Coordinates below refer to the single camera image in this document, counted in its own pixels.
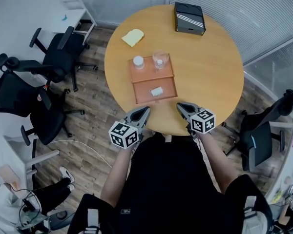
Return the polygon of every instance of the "black and white cube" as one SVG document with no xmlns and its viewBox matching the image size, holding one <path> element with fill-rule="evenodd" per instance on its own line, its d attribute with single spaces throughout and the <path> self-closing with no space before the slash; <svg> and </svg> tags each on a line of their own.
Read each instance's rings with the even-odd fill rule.
<svg viewBox="0 0 293 234">
<path fill-rule="evenodd" d="M 208 109 L 191 116 L 191 129 L 198 133 L 208 133 L 215 128 L 215 123 L 215 114 Z"/>
<path fill-rule="evenodd" d="M 113 124 L 108 134 L 114 145 L 124 149 L 127 149 L 139 140 L 137 128 L 118 121 Z"/>
</svg>

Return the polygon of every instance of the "white shirt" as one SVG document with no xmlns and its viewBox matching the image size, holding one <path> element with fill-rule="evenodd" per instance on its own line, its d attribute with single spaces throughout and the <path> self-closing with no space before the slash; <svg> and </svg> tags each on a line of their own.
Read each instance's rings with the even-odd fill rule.
<svg viewBox="0 0 293 234">
<path fill-rule="evenodd" d="M 5 184 L 0 186 L 0 229 L 5 233 L 15 232 L 16 224 L 20 222 L 20 208 L 24 205 L 22 199 L 29 194 L 27 200 L 41 212 L 41 204 L 33 193 L 25 193 L 23 198 L 17 198 Z"/>
</svg>

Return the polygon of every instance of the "wooden floor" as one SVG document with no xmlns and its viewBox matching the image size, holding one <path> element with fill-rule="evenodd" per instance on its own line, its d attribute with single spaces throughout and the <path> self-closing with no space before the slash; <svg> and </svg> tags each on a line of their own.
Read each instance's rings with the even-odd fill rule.
<svg viewBox="0 0 293 234">
<path fill-rule="evenodd" d="M 70 140 L 80 141 L 93 148 L 111 165 L 119 148 L 110 143 L 108 130 L 116 120 L 123 118 L 125 115 L 114 100 L 104 73 L 105 50 L 112 33 L 113 30 L 111 29 L 93 29 L 88 38 L 90 49 L 83 53 L 82 61 L 97 64 L 99 70 L 96 72 L 85 67 L 77 72 L 79 91 L 67 95 L 65 105 L 66 110 L 84 109 L 86 112 L 84 116 L 79 114 L 68 116 L 66 126 L 73 134 Z M 63 82 L 51 84 L 51 89 L 57 93 L 60 93 L 64 88 L 70 88 L 73 91 L 70 76 L 67 76 Z M 263 109 L 270 105 L 271 101 L 267 99 L 265 94 L 246 80 L 240 101 L 226 122 L 229 126 L 239 131 L 242 120 L 240 114 L 244 109 L 251 114 L 262 112 Z M 218 126 L 212 135 L 224 151 L 229 150 L 233 145 L 234 139 L 231 137 L 231 133 L 221 126 Z M 289 138 L 290 134 L 286 132 L 286 141 L 289 141 Z M 55 141 L 66 139 L 68 138 L 62 131 Z M 44 146 L 39 141 L 37 142 L 37 153 L 44 154 L 54 149 L 60 150 L 58 156 L 37 165 L 36 180 L 38 184 L 44 187 L 56 183 L 61 178 L 59 167 L 64 166 L 75 177 L 74 185 L 76 187 L 65 201 L 64 206 L 76 209 L 85 193 L 99 196 L 111 168 L 93 150 L 81 143 L 59 141 Z M 248 173 L 263 193 L 267 192 L 276 178 L 285 153 L 286 151 L 280 153 L 278 142 L 273 140 L 273 156 L 257 166 L 254 173 Z M 240 173 L 243 174 L 239 152 L 233 152 L 229 158 Z M 206 154 L 204 154 L 204 159 L 214 184 L 218 187 Z"/>
</svg>

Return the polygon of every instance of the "brown tray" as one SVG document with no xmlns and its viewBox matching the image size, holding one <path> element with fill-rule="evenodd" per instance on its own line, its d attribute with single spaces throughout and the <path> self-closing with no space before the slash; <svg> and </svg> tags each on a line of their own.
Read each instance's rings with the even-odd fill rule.
<svg viewBox="0 0 293 234">
<path fill-rule="evenodd" d="M 136 83 L 145 80 L 153 80 L 166 77 L 174 77 L 170 57 L 163 69 L 156 70 L 152 57 L 143 57 L 145 66 L 143 69 L 136 69 L 133 60 L 129 60 L 131 82 Z"/>
<path fill-rule="evenodd" d="M 158 71 L 156 71 L 152 57 L 144 58 L 144 62 L 144 68 L 137 70 L 133 65 L 133 61 L 129 61 L 136 104 L 177 97 L 174 73 L 170 59 L 165 67 Z M 162 87 L 164 91 L 161 95 L 154 97 L 150 90 L 157 87 Z"/>
</svg>

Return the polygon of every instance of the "white lid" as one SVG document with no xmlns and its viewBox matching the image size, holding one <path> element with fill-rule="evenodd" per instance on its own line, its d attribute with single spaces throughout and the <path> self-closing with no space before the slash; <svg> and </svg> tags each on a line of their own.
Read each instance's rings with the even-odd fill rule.
<svg viewBox="0 0 293 234">
<path fill-rule="evenodd" d="M 135 64 L 136 66 L 140 66 L 143 64 L 143 58 L 141 56 L 136 56 L 133 59 L 133 64 Z"/>
</svg>

